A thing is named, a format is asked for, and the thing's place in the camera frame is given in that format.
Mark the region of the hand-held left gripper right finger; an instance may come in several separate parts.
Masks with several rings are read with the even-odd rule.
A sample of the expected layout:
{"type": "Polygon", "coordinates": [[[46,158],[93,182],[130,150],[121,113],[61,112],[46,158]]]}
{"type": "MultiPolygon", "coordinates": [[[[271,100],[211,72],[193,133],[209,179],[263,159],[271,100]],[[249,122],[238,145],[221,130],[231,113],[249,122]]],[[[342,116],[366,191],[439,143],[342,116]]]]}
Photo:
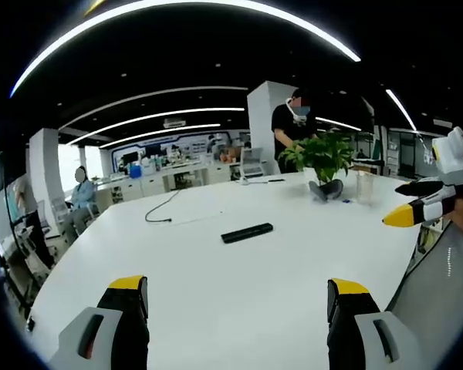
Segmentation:
{"type": "Polygon", "coordinates": [[[327,346],[331,369],[412,369],[414,335],[354,281],[327,282],[327,346]]]}

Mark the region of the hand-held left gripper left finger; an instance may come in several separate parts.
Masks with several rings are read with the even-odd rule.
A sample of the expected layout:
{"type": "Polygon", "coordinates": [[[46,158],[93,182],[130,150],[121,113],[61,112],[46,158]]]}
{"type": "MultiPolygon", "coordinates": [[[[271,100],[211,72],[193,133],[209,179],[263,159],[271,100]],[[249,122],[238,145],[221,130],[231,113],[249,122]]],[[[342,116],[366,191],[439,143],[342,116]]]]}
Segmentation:
{"type": "Polygon", "coordinates": [[[51,369],[145,369],[147,278],[122,277],[105,290],[97,306],[81,311],[59,334],[51,369]]]}

